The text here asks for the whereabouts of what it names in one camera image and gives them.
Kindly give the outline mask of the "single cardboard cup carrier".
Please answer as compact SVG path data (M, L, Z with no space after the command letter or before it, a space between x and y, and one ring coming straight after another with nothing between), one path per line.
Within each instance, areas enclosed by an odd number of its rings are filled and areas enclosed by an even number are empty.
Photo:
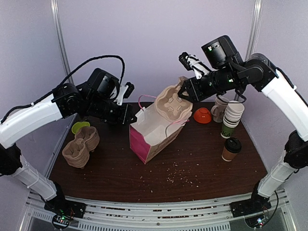
M187 77L179 77L178 84L166 87L154 102L159 115L170 122L189 118L192 115L193 104L178 96L185 80Z

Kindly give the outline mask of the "pink and white paper bag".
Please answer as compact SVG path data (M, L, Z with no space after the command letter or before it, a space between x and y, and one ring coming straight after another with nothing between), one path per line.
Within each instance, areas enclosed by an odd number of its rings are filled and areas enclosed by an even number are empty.
M147 164L158 153L173 142L192 115L193 104L189 101L175 97L176 104L172 106L169 101L163 112L175 109L176 112L183 113L175 118L168 118L161 115L156 108L158 97L148 107L140 107L137 112L137 121L129 126L129 144L131 150L138 158Z

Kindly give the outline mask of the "stack of paper cups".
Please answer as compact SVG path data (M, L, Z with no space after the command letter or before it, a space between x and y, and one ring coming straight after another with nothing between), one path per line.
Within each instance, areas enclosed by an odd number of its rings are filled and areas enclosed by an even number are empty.
M220 132L221 137L225 139L231 137L235 128L239 125L244 109L244 105L238 101L230 101L228 103L223 116L223 124Z

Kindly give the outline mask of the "stack of cardboard cup carriers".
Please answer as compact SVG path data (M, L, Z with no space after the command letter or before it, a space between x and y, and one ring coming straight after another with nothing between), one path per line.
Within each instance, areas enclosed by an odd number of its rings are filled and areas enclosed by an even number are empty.
M100 136L95 127L82 127L63 148L62 156L70 166L84 168L99 142Z

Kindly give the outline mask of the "single black cup lid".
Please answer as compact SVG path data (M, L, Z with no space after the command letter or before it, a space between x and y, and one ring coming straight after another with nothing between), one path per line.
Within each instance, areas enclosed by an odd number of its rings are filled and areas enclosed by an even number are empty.
M226 139L226 141L224 143L224 147L229 152L237 154L241 151L242 144L237 138L230 137L230 138Z

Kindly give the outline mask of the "single brown paper cup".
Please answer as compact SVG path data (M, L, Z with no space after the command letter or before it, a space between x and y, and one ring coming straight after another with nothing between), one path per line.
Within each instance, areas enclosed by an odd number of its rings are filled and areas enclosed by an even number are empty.
M221 157L224 161L230 162L236 157L241 149L241 147L224 146Z

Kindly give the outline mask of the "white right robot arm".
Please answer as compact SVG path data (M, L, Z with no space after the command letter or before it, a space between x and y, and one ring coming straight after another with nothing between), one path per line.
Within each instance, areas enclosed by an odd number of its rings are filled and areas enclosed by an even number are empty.
M229 36L220 36L202 46L206 66L194 55L183 52L181 64L195 76L182 84L178 96L192 103L235 90L242 95L248 85L271 100L294 130L279 161L254 186L251 197L230 204L233 217L270 208L270 197L289 178L308 165L308 104L288 76L265 55L253 53L243 60Z

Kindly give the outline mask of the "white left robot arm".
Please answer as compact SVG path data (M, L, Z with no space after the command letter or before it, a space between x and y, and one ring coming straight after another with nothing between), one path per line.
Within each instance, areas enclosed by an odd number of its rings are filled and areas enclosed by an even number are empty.
M37 129L72 115L95 117L112 125L127 125L137 119L130 104L125 103L134 85L125 84L114 75L96 68L89 79L80 84L62 82L46 96L27 106L19 106L0 122L0 173L12 176L35 191L45 208L70 218L83 216L84 205L66 200L61 186L43 176L28 161L48 151L47 135L38 147L28 138Z

